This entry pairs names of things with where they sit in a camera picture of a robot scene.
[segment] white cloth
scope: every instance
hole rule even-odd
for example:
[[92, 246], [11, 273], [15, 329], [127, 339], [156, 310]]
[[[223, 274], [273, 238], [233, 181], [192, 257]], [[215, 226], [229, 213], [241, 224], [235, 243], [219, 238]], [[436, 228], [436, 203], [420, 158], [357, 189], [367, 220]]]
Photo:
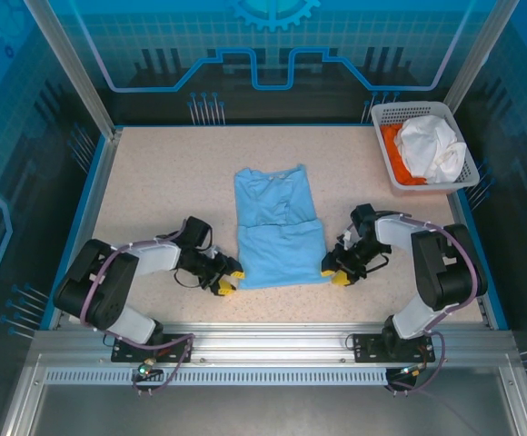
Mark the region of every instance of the white cloth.
[[462, 172], [465, 143], [439, 116], [410, 118], [395, 137], [403, 163], [413, 177], [427, 183], [452, 183]]

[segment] blue t-shirt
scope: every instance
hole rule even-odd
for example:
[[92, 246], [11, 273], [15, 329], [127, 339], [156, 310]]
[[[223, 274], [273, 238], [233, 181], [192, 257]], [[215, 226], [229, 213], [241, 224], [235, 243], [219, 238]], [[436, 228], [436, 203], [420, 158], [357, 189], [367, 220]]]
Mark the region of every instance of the blue t-shirt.
[[242, 289], [327, 282], [323, 226], [303, 165], [278, 173], [235, 175]]

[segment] white plastic basket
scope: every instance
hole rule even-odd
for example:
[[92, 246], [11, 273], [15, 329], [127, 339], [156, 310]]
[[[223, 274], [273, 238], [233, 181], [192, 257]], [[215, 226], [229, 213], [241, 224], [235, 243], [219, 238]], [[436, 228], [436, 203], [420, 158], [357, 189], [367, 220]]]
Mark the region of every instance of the white plastic basket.
[[386, 164], [387, 172], [389, 173], [389, 178], [391, 180], [391, 187], [395, 195], [407, 195], [412, 193], [453, 193], [458, 189], [475, 186], [480, 182], [480, 174], [475, 167], [475, 163], [473, 162], [469, 150], [466, 150], [465, 152], [465, 162], [463, 164], [462, 173], [453, 183], [406, 186], [397, 182], [394, 177], [393, 168], [389, 161], [389, 154], [384, 146], [381, 126], [387, 124], [402, 124], [409, 118], [415, 118], [417, 116], [436, 115], [444, 118], [447, 124], [451, 126], [457, 135], [458, 141], [464, 142], [460, 128], [457, 126], [452, 112], [447, 105], [439, 102], [385, 103], [374, 106], [371, 114], [373, 116], [374, 128], [376, 129], [376, 136], [379, 139], [379, 145], [383, 152], [384, 163]]

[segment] gear logo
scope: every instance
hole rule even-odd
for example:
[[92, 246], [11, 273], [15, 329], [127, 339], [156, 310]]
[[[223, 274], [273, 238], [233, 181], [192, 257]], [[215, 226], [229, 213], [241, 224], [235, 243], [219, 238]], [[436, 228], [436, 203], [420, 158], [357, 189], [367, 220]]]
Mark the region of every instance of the gear logo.
[[23, 0], [0, 0], [0, 38], [6, 45], [23, 33], [26, 18]]
[[310, 18], [312, 8], [320, 6], [320, 0], [231, 0], [230, 6], [245, 25], [275, 32], [278, 27], [288, 30], [289, 25], [300, 25], [302, 17]]

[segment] speckled tabletop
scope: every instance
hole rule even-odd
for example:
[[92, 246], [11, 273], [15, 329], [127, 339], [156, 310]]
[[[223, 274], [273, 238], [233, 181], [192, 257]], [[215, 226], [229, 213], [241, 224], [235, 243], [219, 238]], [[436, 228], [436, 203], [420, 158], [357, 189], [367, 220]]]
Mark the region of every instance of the speckled tabletop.
[[[234, 175], [304, 164], [329, 249], [357, 204], [452, 223], [447, 197], [394, 197], [372, 127], [125, 128], [94, 237], [109, 243], [150, 239], [194, 215], [214, 228], [214, 243], [237, 257]], [[183, 282], [194, 278], [179, 273]], [[163, 322], [378, 322], [415, 295], [413, 262], [394, 250], [390, 264], [353, 286], [286, 286], [216, 297], [177, 285], [171, 272], [134, 280], [128, 302]], [[452, 322], [478, 322], [477, 304]]]

